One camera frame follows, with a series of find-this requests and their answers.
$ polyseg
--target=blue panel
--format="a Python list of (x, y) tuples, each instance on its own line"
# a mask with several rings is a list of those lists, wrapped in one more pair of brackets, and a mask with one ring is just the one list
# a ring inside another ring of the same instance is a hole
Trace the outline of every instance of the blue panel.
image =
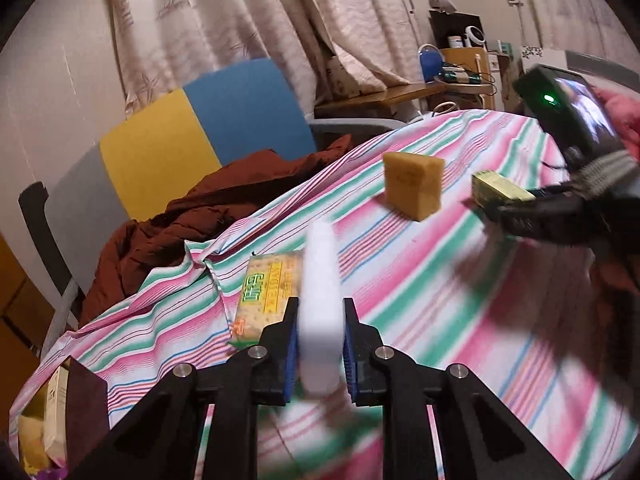
[(223, 166), (265, 148), (285, 160), (316, 150), (298, 102), (271, 59), (205, 74), (184, 92)]

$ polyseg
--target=bed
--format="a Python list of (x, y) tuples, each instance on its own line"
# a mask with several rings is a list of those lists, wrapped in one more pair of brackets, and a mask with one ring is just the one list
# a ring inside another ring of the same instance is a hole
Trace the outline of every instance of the bed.
[[(385, 205), (382, 153), (400, 150), (447, 161), (442, 210), (426, 221)], [(590, 254), (505, 237), (468, 200), (478, 170), (523, 187), (565, 179), (542, 162), (562, 159), (535, 120), (487, 110), (431, 118), (360, 145), (216, 240), (186, 242), (180, 266), (154, 269), (135, 296), (65, 333), (12, 407), (14, 452), (18, 414), (69, 355), (108, 382), (112, 427), (174, 365), (226, 360), (251, 254), (302, 248), (306, 224), (327, 216), (343, 293), (363, 322), (422, 364), (469, 366), (574, 478), (597, 476), (626, 452), (638, 425), (631, 389), (606, 365)], [(380, 478), (381, 424), (382, 411), (356, 409), (346, 388), (265, 408), (259, 477)]]

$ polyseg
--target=small yellow box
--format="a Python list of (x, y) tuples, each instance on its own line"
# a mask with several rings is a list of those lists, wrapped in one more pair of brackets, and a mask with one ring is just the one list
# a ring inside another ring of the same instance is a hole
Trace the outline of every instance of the small yellow box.
[(300, 290), (301, 271), (300, 251), (249, 258), (232, 327), (233, 345), (255, 344), (265, 326), (282, 321), (287, 301)]
[(500, 173), (491, 170), (478, 171), (471, 176), (471, 196), (480, 206), (490, 200), (532, 200), (529, 191), (522, 189)]

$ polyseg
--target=white container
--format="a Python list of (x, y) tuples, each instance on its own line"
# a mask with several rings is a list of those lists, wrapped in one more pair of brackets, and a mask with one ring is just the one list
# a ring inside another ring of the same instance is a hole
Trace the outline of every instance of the white container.
[(306, 229), (298, 348), (300, 382), (306, 393), (327, 396), (340, 386), (344, 346), (344, 304), (334, 230), (317, 220)]
[(68, 370), (60, 365), (49, 379), (44, 408), (42, 445), (48, 457), (58, 466), (66, 465), (66, 385)]
[(502, 100), (502, 75), (500, 74), (500, 63), (498, 62), (498, 56), (495, 54), (489, 54), (489, 72), (494, 78), (495, 96), (494, 96), (494, 108), (499, 112), (504, 111), (504, 102)]
[(462, 37), (461, 36), (449, 36), (447, 38), (447, 41), (449, 41), (449, 47), (451, 48), (463, 48), (464, 45), (462, 43)]

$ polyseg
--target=patterned curtain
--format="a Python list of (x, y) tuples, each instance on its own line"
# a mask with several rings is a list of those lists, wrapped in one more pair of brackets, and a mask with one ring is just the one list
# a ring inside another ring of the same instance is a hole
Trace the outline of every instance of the patterned curtain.
[(334, 52), (362, 93), (422, 81), (402, 0), (314, 0)]
[(110, 0), (127, 111), (203, 73), (271, 57), (304, 113), (337, 59), (360, 92), (421, 79), (402, 0)]
[(640, 72), (640, 53), (604, 0), (533, 0), (542, 47), (602, 57)]

